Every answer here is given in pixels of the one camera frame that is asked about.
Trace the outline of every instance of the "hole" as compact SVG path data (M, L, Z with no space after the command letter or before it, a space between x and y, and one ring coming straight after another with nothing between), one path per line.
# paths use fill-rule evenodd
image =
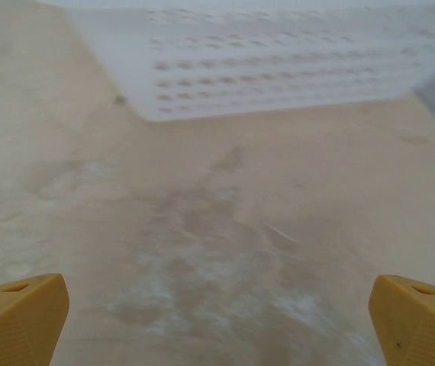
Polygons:
M424 46L424 50L426 50L428 53L435 53L435 46L428 44Z
M212 23L219 21L219 17L216 17L214 15L205 15L204 19L206 21L209 21L209 22L212 22Z
M234 84L236 82L236 80L234 78L231 78L229 76L219 78L219 81L223 82L224 84Z
M348 57L351 57L352 59L361 59L362 54L358 51L351 51L351 52L348 52Z
M237 59L225 59L225 60L223 60L223 64L227 65L227 66L234 67L238 64L238 60Z
M291 33L291 32L281 32L280 33L282 36L286 36L286 37L288 37L288 38L297 38L296 36L295 36L295 34L293 34L293 33Z
M283 59L283 57L280 57L280 56L273 56L273 57L270 58L270 62L271 62L273 65L278 65L278 64L280 64L280 63L285 62L285 60Z
M280 76L285 78L285 79L293 79L294 78L294 74L292 72L281 72Z
M197 21L197 18L196 17L192 17L191 15L184 15L184 16L182 16L180 18L185 23L193 23L193 22Z
M256 81L255 77L253 77L251 75L241 76L241 80L243 80L244 82L255 82Z
M172 97L170 97L169 95L159 95L158 100L159 101L171 101Z
M341 75L343 74L343 70L342 69L332 69L330 71L327 72L329 75Z
M180 69L188 70L192 68L192 63L190 61L180 61L178 65Z
M369 50L369 51L366 51L364 54L363 54L363 57L365 57L365 58L370 58L370 59L377 59L377 58L379 58L379 57L381 57L382 55L379 55L376 51L374 51L374 50Z
M168 63L155 63L154 68L160 71L166 71L170 69L170 66Z
M273 80L274 78L272 74L262 74L262 79Z
M418 36L426 37L426 38L435 38L435 33L428 29L421 29L417 32Z
M305 78L312 78L313 76L316 76L316 73L312 71L301 71L300 74Z
M423 294L423 295L435 295L435 291L432 291L432 290L424 288L424 287L411 286L411 288L413 288L415 291L417 291L417 292L419 292L420 294Z
M258 66L262 60L259 57L251 57L249 59L246 59L246 62L251 66Z
M301 55L292 55L290 57L291 63L301 63L304 60L304 58Z
M25 289L27 286L29 286L29 284L18 284L16 286L5 288L4 290L2 290L2 292L19 292Z
M177 96L181 99L192 99L192 96L189 93L180 93Z
M336 43L336 41L331 37L323 37L323 40L326 40L329 43Z
M204 67L207 67L208 69L212 69L212 68L216 67L216 63L212 59L203 59L201 61L201 65L203 65Z
M214 84L214 82L208 78L201 79L201 80L199 80L199 82L203 85L213 85Z
M230 42L230 46L236 47L236 48L243 48L243 47L245 47L245 45L242 44L241 42Z
M185 86L185 87L192 86L192 83L191 83L189 80L180 80L180 81L178 82L178 84L179 84L180 86Z
M404 56L408 56L408 57L415 57L417 55L417 52L415 50L413 50L412 48L404 48L401 52L401 54L403 54Z
M312 53L311 56L309 56L309 60L312 60L312 61L317 61L317 60L323 59L323 58L324 58L324 56L321 55L320 53Z
M342 59L343 55L339 52L333 52L330 54L331 59Z
M158 86L159 88L170 88L172 84L170 82L161 81L157 82L156 86Z

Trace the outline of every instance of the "yellow robot part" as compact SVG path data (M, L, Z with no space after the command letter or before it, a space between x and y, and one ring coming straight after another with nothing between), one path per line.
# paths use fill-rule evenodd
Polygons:
M388 366L435 366L435 286L380 276L369 309Z
M60 274L0 285L0 366L48 366L68 309Z

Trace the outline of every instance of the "concrete floor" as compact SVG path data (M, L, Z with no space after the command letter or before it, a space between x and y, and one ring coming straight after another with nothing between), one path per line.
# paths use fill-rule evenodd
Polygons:
M0 283L53 271L54 366L384 364L375 277L435 284L435 119L150 124L61 12L0 0Z

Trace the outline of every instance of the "white perforated panel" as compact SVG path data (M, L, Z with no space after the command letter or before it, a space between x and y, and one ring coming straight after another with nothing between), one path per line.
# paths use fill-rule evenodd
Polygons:
M149 120L397 98L435 72L435 5L70 14Z

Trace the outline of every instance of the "dusty floor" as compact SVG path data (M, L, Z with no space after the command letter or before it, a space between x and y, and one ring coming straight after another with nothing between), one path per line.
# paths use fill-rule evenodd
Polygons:
M381 365L375 277L435 284L435 120L149 124L62 13L0 0L0 283L52 271L54 366Z

